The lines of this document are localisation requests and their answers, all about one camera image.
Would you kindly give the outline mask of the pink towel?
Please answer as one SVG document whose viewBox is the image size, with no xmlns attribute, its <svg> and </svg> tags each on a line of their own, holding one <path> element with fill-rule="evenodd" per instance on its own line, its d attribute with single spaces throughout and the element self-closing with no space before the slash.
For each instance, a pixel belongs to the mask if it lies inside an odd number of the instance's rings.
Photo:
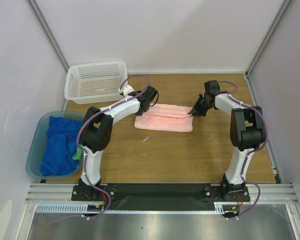
<svg viewBox="0 0 300 240">
<path fill-rule="evenodd" d="M 141 130 L 190 133 L 193 117 L 188 106 L 159 104 L 151 106 L 141 116 L 135 118 L 134 127 Z"/>
</svg>

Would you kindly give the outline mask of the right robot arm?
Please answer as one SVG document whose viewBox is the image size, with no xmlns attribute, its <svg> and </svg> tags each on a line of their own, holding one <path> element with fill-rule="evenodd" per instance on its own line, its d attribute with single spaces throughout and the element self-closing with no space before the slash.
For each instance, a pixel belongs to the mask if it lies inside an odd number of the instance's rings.
<svg viewBox="0 0 300 240">
<path fill-rule="evenodd" d="M 232 92 L 222 91 L 220 83 L 210 80 L 204 83 L 200 94 L 188 113 L 193 117 L 205 117 L 208 110 L 222 110 L 230 116 L 230 141 L 233 153 L 230 165 L 222 177 L 220 187 L 212 197 L 233 202 L 248 197 L 246 175 L 253 155 L 268 142 L 267 123 L 260 106 L 250 106 L 233 97 Z"/>
</svg>

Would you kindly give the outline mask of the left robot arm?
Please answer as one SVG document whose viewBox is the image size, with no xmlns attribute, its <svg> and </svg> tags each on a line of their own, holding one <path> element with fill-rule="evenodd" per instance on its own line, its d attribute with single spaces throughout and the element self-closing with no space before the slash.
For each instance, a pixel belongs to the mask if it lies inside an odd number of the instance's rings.
<svg viewBox="0 0 300 240">
<path fill-rule="evenodd" d="M 101 188 L 101 161 L 105 148 L 112 136 L 114 124 L 129 115 L 142 116 L 157 102 L 158 91 L 147 86 L 135 91 L 130 85 L 121 91 L 123 99 L 107 107 L 90 107 L 77 136 L 77 143 L 83 152 L 83 168 L 77 185 L 73 187 L 73 201 L 96 201 L 100 194 L 111 196 Z"/>
</svg>

